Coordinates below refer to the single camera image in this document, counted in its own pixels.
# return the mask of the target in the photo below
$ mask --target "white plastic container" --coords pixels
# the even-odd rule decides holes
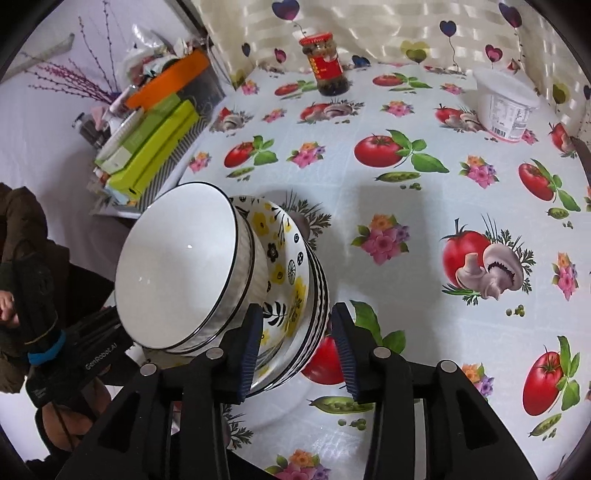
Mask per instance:
[[[501,140],[521,140],[540,98],[517,78],[497,70],[474,69],[478,87],[478,120],[486,130]]]

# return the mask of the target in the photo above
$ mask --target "black rim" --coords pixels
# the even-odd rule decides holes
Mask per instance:
[[[230,314],[230,316],[228,317],[228,320],[226,321],[226,323],[224,323],[222,325],[222,327],[220,327],[220,329],[214,333],[211,337],[209,337],[206,341],[202,342],[199,346],[196,347],[191,347],[191,349],[189,350],[183,350],[182,352],[179,353],[192,353],[195,350],[199,350],[200,348],[204,348],[209,342],[211,342],[215,337],[217,337],[220,333],[222,333],[222,331],[230,324],[230,322],[234,319],[234,317],[236,316],[236,314],[238,313],[238,310],[240,309],[240,307],[242,306],[242,302],[244,301],[244,298],[246,297],[246,294],[248,292],[248,288],[250,288],[251,286],[251,282],[252,282],[252,276],[254,274],[255,271],[255,253],[256,253],[256,248],[255,248],[255,240],[254,240],[254,235],[252,233],[252,228],[250,228],[249,225],[246,226],[248,228],[248,235],[251,239],[251,268],[248,272],[248,278],[246,279],[246,286],[244,287],[244,291],[242,292],[242,296],[240,297],[240,300],[238,300],[238,303],[236,304],[236,308],[234,308],[234,311]]]
[[[314,332],[314,324],[315,324],[315,317],[316,317],[316,310],[318,309],[318,305],[319,305],[319,301],[320,301],[320,295],[318,295],[318,291],[319,291],[319,287],[318,287],[318,279],[317,279],[317,273],[316,273],[316,269],[314,268],[315,263],[313,261],[312,258],[310,258],[310,256],[308,256],[308,259],[310,261],[310,269],[312,270],[312,279],[314,281],[314,305],[312,307],[312,314],[310,316],[310,325],[308,326],[308,331],[306,333],[306,336],[304,337],[304,341],[302,341],[300,348],[298,349],[297,353],[294,355],[294,357],[291,359],[291,361],[289,362],[289,364],[281,371],[280,374],[278,374],[275,377],[275,382],[277,381],[277,379],[280,379],[281,377],[283,377],[283,375],[285,375],[291,367],[293,367],[293,365],[296,364],[298,357],[305,351],[306,349],[306,340],[310,337],[310,335],[315,334]],[[263,388],[256,390],[254,393],[249,393],[249,395],[247,395],[247,397],[252,396],[252,395],[257,395],[258,393],[264,392],[264,391],[268,391],[270,389],[272,389],[275,385],[274,385],[274,381],[271,381],[268,385],[264,386]]]
[[[316,336],[315,340],[312,341],[312,343],[308,346],[308,351],[306,352],[306,354],[300,358],[299,363],[296,363],[297,367],[295,368],[295,370],[292,373],[290,373],[286,378],[281,380],[277,385],[273,385],[270,389],[275,388],[275,387],[279,387],[280,385],[283,385],[285,382],[287,382],[288,380],[295,377],[304,368],[304,366],[308,363],[310,358],[314,355],[316,348],[318,347],[320,341],[322,340],[322,337],[324,336],[323,332],[326,329],[326,323],[328,321],[329,291],[328,291],[328,285],[326,284],[326,276],[324,275],[324,271],[322,270],[322,267],[320,266],[320,262],[318,262],[318,259],[316,258],[316,256],[313,253],[311,253],[311,256],[313,257],[314,263],[318,266],[318,271],[319,271],[320,279],[321,279],[321,282],[319,282],[319,283],[320,283],[320,285],[326,286],[326,288],[322,292],[322,300],[320,300],[320,302],[319,302],[322,305],[322,311],[320,312],[319,319],[324,319],[324,321],[319,321],[318,327],[322,326],[322,328],[318,328],[317,332],[319,331],[320,334],[319,335],[316,334],[317,336]]]
[[[288,381],[290,378],[292,378],[296,373],[298,373],[299,371],[301,371],[301,367],[302,367],[302,360],[304,360],[304,363],[307,362],[307,360],[309,359],[309,354],[308,354],[308,350],[311,349],[311,351],[315,351],[316,347],[314,348],[310,348],[311,345],[316,344],[316,346],[318,345],[318,342],[320,340],[320,338],[322,338],[322,331],[324,329],[320,328],[321,322],[319,321],[322,318],[322,311],[326,311],[326,304],[327,304],[327,300],[328,300],[328,289],[327,288],[322,288],[322,286],[326,285],[326,278],[324,276],[324,272],[322,271],[322,268],[320,266],[320,263],[318,262],[318,259],[316,258],[316,256],[312,253],[312,251],[310,250],[310,248],[308,247],[308,245],[306,244],[306,250],[308,250],[308,258],[310,259],[311,264],[313,265],[313,270],[314,270],[314,287],[316,289],[316,298],[318,298],[318,301],[314,303],[314,308],[312,311],[312,315],[311,315],[311,321],[310,321],[310,326],[308,328],[308,333],[306,334],[306,338],[304,340],[304,342],[302,342],[302,345],[300,346],[300,349],[298,350],[297,354],[294,356],[294,358],[291,360],[291,362],[287,365],[286,368],[284,368],[283,372],[281,372],[280,375],[277,376],[277,379],[279,379],[279,381],[277,381],[277,379],[275,380],[276,383],[270,383],[269,385],[267,385],[265,388],[263,388],[261,391],[269,391],[272,390],[275,387],[279,387],[280,385],[283,385],[283,383],[285,383],[286,381]],[[310,343],[307,342],[307,340],[312,337],[312,338],[316,338],[316,340],[312,340]],[[295,373],[290,374],[290,371],[294,368],[294,366],[296,366],[295,369]]]
[[[140,343],[140,345],[145,346],[146,348],[151,348],[152,350],[159,350],[159,351],[166,351],[169,349],[173,349],[178,347],[179,345],[182,345],[184,342],[187,341],[187,339],[191,338],[192,336],[194,336],[202,327],[203,325],[205,325],[212,317],[213,313],[216,311],[219,303],[222,301],[222,297],[224,296],[224,294],[226,293],[226,290],[228,289],[228,284],[230,283],[230,277],[232,276],[231,273],[234,270],[234,267],[236,266],[236,256],[238,254],[238,219],[236,218],[236,210],[234,209],[234,206],[232,205],[232,202],[230,202],[230,199],[228,198],[228,196],[222,191],[222,189],[220,189],[219,187],[208,183],[206,181],[190,181],[187,183],[183,183],[182,185],[178,185],[175,188],[167,191],[166,193],[164,193],[162,196],[160,196],[160,198],[158,198],[156,201],[166,197],[166,195],[168,195],[170,192],[174,192],[177,189],[181,189],[186,185],[192,185],[192,184],[202,184],[202,185],[208,185],[210,187],[213,187],[214,189],[216,189],[218,192],[220,192],[223,197],[227,200],[228,205],[230,206],[230,208],[232,209],[232,215],[234,216],[234,228],[236,229],[236,241],[234,243],[234,254],[232,257],[232,265],[230,266],[230,272],[228,274],[228,277],[226,279],[226,283],[222,288],[222,292],[220,293],[219,297],[216,300],[216,303],[213,305],[213,307],[211,308],[209,314],[207,314],[207,316],[205,317],[205,319],[201,322],[201,324],[197,327],[196,330],[193,331],[193,333],[191,333],[190,335],[186,336],[184,338],[184,340],[182,340],[181,342],[175,343],[174,345],[171,346],[167,346],[167,347],[160,347],[160,348],[154,348],[151,347],[149,345],[143,345],[142,343]],[[136,224],[132,227],[132,230],[135,228],[136,225],[138,225],[142,219],[142,217],[145,215],[145,212],[142,213],[142,215],[139,217],[139,219],[137,220]],[[117,270],[115,270],[115,285],[116,285],[116,279],[117,279]],[[117,292],[115,292],[115,304],[117,304]]]

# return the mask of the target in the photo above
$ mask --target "curtain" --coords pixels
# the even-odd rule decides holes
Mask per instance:
[[[587,133],[591,93],[553,27],[525,0],[191,0],[234,84],[259,65],[309,71],[298,40],[331,31],[341,63],[522,69],[571,135]]]

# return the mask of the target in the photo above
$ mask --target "black cable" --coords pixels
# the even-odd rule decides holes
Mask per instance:
[[[63,417],[61,416],[61,412],[60,412],[59,408],[57,408],[57,405],[54,402],[51,402],[51,406],[53,406],[53,410],[55,410],[55,412],[56,412],[57,418],[61,424],[61,428],[63,429],[64,433],[68,437],[68,443],[70,444],[70,447],[73,452],[74,451],[74,441],[72,440],[70,432],[68,432],[68,428],[66,427],[66,422],[64,421]]]

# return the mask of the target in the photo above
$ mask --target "blue strap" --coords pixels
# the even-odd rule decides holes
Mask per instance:
[[[66,333],[62,330],[57,342],[55,342],[49,350],[43,353],[28,353],[29,363],[32,366],[37,367],[49,360],[53,360],[57,357],[57,354],[60,353],[61,347],[64,346],[64,343],[66,343]]]

